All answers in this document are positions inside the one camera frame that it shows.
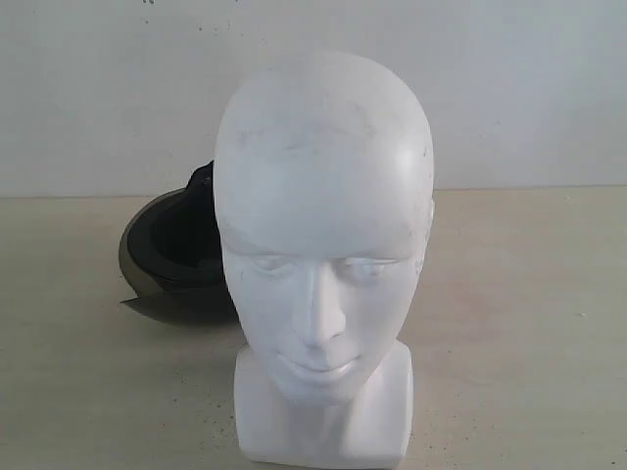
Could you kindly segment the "white mannequin head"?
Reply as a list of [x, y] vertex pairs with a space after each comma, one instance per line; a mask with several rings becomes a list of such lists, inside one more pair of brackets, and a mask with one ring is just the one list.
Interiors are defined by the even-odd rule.
[[319, 433], [411, 418], [399, 335], [433, 223], [429, 123], [386, 67], [315, 52], [268, 68], [228, 102], [215, 207], [247, 346], [240, 435]]

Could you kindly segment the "black helmet with visor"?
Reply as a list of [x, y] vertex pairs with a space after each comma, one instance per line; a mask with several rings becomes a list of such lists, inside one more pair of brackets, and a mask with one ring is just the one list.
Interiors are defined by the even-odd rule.
[[119, 267], [135, 293], [125, 306], [182, 327], [239, 323], [224, 277], [213, 183], [214, 164], [202, 165], [184, 187], [149, 202], [125, 227]]

